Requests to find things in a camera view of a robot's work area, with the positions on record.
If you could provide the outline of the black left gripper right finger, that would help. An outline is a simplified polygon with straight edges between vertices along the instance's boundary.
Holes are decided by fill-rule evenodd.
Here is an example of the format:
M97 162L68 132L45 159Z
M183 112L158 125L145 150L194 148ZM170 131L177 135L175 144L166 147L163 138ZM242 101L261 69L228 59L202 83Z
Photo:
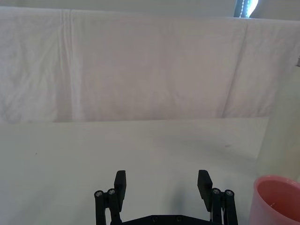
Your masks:
M208 171L199 170L197 186L213 225L237 225L234 192L213 187Z

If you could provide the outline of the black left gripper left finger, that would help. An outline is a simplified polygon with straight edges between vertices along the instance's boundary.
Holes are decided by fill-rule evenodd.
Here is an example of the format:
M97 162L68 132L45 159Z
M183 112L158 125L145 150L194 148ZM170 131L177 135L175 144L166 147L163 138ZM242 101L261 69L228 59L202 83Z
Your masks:
M112 225L122 224L120 212L125 198L126 187L126 171L120 170L116 173L114 188L109 189L107 192L98 190L94 193L97 225L106 225L106 209L110 210Z

